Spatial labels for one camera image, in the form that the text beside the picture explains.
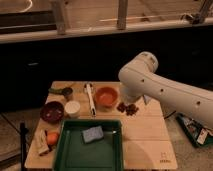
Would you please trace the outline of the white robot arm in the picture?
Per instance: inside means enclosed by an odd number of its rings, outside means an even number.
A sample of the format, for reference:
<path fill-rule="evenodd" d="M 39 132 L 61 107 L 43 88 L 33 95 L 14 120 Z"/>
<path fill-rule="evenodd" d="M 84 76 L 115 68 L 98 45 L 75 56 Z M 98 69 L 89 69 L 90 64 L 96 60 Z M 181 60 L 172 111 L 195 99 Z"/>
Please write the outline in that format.
<path fill-rule="evenodd" d="M 179 83 L 155 74 L 157 58 L 143 51 L 124 65 L 118 78 L 124 92 L 136 100 L 142 95 L 167 103 L 177 111 L 213 129 L 213 91 Z"/>

